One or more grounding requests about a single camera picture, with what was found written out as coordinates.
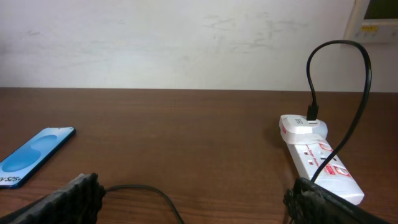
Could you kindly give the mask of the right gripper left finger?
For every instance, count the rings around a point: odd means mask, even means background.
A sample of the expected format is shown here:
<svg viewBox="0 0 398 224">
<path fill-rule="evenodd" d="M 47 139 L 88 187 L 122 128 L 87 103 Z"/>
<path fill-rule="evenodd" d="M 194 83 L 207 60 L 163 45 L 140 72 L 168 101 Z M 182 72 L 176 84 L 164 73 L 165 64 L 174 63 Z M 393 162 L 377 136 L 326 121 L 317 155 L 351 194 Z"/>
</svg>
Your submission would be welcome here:
<svg viewBox="0 0 398 224">
<path fill-rule="evenodd" d="M 1 224 L 96 223 L 105 194 L 97 174 L 80 174 L 61 189 L 1 217 Z"/>
</svg>

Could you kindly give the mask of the blue Galaxy smartphone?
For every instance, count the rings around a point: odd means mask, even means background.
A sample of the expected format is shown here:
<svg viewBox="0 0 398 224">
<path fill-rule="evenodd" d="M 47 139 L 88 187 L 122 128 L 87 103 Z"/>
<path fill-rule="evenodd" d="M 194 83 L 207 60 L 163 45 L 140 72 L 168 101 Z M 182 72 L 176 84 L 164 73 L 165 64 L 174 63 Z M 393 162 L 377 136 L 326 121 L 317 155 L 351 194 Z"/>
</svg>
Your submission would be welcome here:
<svg viewBox="0 0 398 224">
<path fill-rule="evenodd" d="M 73 127 L 41 130 L 1 161 L 1 188 L 22 187 L 75 133 Z"/>
</svg>

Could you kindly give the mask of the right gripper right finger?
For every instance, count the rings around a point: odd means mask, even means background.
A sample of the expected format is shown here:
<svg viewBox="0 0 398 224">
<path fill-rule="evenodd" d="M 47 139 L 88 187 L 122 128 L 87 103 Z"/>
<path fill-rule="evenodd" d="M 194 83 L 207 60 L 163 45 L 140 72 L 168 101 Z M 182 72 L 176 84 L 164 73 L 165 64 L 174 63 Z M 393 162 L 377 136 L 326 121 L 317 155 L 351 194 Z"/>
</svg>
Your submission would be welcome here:
<svg viewBox="0 0 398 224">
<path fill-rule="evenodd" d="M 311 180 L 299 177 L 283 199 L 291 223 L 383 224 L 376 217 Z"/>
</svg>

